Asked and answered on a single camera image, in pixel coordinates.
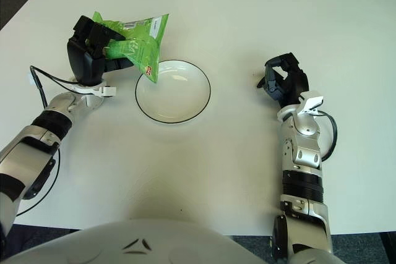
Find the robot forearm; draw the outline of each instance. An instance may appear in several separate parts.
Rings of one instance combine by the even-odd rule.
[[[33,198],[55,165],[54,154],[77,118],[101,104],[94,95],[63,93],[0,151],[0,223],[5,237],[21,199]]]

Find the silver arm segment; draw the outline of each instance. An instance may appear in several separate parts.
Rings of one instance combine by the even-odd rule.
[[[275,219],[272,253],[290,263],[305,263],[291,261],[305,250],[332,253],[327,206],[323,204],[322,160],[317,142],[320,130],[315,121],[323,96],[310,91],[302,92],[301,97],[300,104],[285,106],[278,113],[282,122],[283,215]]]
[[[103,98],[95,95],[60,94],[0,151],[0,223],[4,237],[21,199],[33,198],[47,180],[55,164],[53,156],[73,123],[102,102]]]

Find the white table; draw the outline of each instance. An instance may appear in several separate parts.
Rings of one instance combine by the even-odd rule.
[[[29,0],[0,32],[0,147],[41,112],[29,65],[70,77],[67,39],[95,10],[126,22],[170,13],[161,58],[199,66],[212,97],[192,121],[160,124],[136,104],[136,69],[106,75],[117,97],[73,127],[56,185],[16,223],[171,218],[270,234],[282,188],[278,104],[255,85],[266,60],[292,51],[338,124],[324,163],[332,233],[396,229],[396,0]],[[62,91],[43,81],[48,98]]]

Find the green plastic bag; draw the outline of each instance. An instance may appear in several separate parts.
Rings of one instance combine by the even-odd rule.
[[[141,73],[153,82],[157,82],[160,45],[168,15],[122,23],[104,21],[101,15],[95,12],[92,19],[125,36],[126,40],[109,42],[105,48],[107,59],[126,57],[139,68]]]

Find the black joint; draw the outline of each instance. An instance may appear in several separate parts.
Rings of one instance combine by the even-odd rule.
[[[33,121],[32,125],[45,128],[62,140],[72,127],[72,122],[68,117],[57,111],[43,111]]]
[[[282,183],[283,194],[323,203],[322,179],[315,174],[286,170]]]
[[[276,260],[287,258],[287,221],[285,216],[277,216],[273,222],[271,254]]]
[[[106,60],[105,72],[132,67],[134,64],[127,58]]]
[[[51,158],[47,162],[41,173],[38,175],[32,186],[30,186],[30,188],[26,191],[24,199],[28,200],[36,197],[36,194],[41,190],[41,188],[44,186],[45,182],[49,178],[51,170],[54,168],[54,166],[55,160]]]
[[[0,192],[6,194],[12,201],[15,201],[25,185],[20,180],[9,176],[8,174],[0,173]]]

